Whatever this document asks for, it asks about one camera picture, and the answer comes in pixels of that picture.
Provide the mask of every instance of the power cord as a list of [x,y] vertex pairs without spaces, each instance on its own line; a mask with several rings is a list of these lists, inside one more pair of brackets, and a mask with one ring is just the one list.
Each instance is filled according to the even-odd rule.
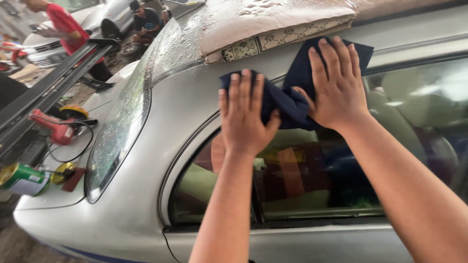
[[57,159],[57,158],[52,154],[53,151],[57,150],[57,149],[60,148],[60,147],[57,147],[57,148],[55,148],[55,149],[52,150],[52,149],[51,149],[52,143],[50,142],[49,137],[47,137],[47,150],[48,150],[48,153],[46,154],[46,156],[43,157],[43,159],[41,160],[41,163],[42,163],[42,162],[45,160],[45,158],[46,158],[47,156],[49,156],[49,155],[52,157],[52,159],[54,159],[54,160],[57,161],[57,162],[65,163],[65,162],[74,161],[74,160],[76,160],[77,158],[79,158],[80,156],[82,156],[83,153],[85,153],[85,151],[88,149],[89,145],[91,145],[91,142],[92,142],[93,139],[94,139],[94,130],[93,130],[93,128],[91,128],[91,126],[89,126],[89,125],[88,125],[87,123],[85,123],[85,122],[82,122],[82,121],[74,121],[74,122],[71,122],[71,123],[53,122],[53,121],[48,120],[48,119],[46,119],[46,118],[44,118],[44,117],[42,117],[42,116],[39,116],[39,115],[36,115],[36,114],[32,114],[32,115],[34,115],[34,116],[36,116],[36,117],[38,117],[38,118],[40,118],[40,119],[43,119],[43,120],[45,120],[45,121],[48,121],[48,122],[50,122],[50,123],[53,123],[53,124],[72,125],[72,124],[79,123],[79,124],[81,124],[81,125],[87,127],[87,128],[89,129],[89,131],[91,132],[91,139],[89,140],[88,144],[86,144],[86,147],[85,147],[78,155],[76,155],[74,158],[72,158],[72,159],[70,159],[70,160],[66,160],[66,161],[59,160],[59,159]]

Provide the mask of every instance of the side window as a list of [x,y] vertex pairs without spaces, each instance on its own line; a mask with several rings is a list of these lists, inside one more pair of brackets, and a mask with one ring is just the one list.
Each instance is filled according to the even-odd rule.
[[[467,180],[460,160],[468,147],[468,59],[363,81],[374,118],[440,180],[466,192],[466,183],[457,184]],[[223,157],[220,133],[185,171],[171,204],[175,223],[201,222]],[[267,221],[384,215],[351,150],[333,130],[280,130],[253,166]]]

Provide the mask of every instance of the green can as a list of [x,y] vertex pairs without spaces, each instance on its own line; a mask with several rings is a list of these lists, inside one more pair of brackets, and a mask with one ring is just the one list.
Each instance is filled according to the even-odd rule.
[[19,195],[38,196],[49,185],[50,180],[49,172],[34,170],[20,163],[0,171],[0,189]]

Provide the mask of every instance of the floral pattern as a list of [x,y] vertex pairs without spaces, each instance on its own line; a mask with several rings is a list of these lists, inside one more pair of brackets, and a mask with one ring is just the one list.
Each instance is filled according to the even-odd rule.
[[224,61],[232,61],[250,57],[284,44],[292,43],[306,37],[320,36],[320,32],[343,24],[351,26],[354,15],[347,15],[338,19],[322,20],[319,22],[299,25],[294,28],[267,32],[240,43],[229,46],[221,51]]

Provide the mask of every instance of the microfiber towel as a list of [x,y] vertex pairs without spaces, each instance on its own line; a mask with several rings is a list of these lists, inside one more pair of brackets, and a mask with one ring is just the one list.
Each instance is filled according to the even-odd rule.
[[[279,109],[282,121],[279,127],[281,130],[301,128],[307,131],[313,131],[320,127],[320,125],[307,115],[309,110],[307,100],[299,92],[292,89],[292,87],[298,86],[303,88],[312,100],[315,99],[315,89],[311,74],[312,67],[310,65],[308,51],[311,47],[314,47],[317,52],[319,52],[322,62],[325,65],[320,48],[318,47],[318,42],[321,38],[322,37],[309,39],[302,45],[286,74],[282,89],[265,79],[261,112],[261,119],[264,124],[269,121],[271,112],[274,109]],[[343,40],[343,42],[346,46],[352,44],[352,42],[346,40]],[[357,43],[354,43],[354,46],[359,56],[359,67],[363,72],[367,68],[367,65],[369,65],[374,48]],[[252,83],[254,83],[257,72],[254,70],[251,72]],[[228,93],[231,74],[234,73],[241,74],[240,71],[237,71],[220,77],[222,83],[221,88],[225,89]]]

